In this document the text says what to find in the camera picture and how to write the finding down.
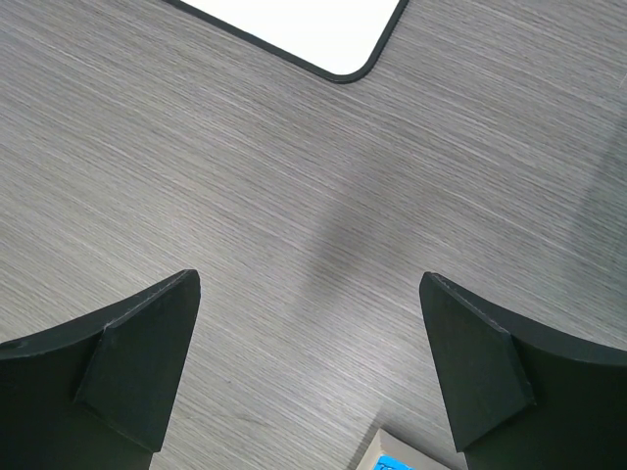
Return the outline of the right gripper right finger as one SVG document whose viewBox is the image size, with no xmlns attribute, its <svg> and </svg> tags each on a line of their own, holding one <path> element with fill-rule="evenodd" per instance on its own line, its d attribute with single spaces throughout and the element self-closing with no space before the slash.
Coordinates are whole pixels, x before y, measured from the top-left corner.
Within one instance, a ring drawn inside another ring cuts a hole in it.
<svg viewBox="0 0 627 470">
<path fill-rule="evenodd" d="M 623 469 L 626 353 L 423 274 L 423 321 L 470 469 Z"/>
</svg>

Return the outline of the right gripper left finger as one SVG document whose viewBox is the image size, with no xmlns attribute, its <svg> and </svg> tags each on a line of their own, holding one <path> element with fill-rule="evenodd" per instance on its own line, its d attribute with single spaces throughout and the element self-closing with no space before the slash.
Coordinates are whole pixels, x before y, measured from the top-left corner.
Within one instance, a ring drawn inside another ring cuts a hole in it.
<svg viewBox="0 0 627 470">
<path fill-rule="evenodd" d="M 201 286 L 185 269 L 1 345 L 4 469 L 147 469 L 169 426 Z"/>
</svg>

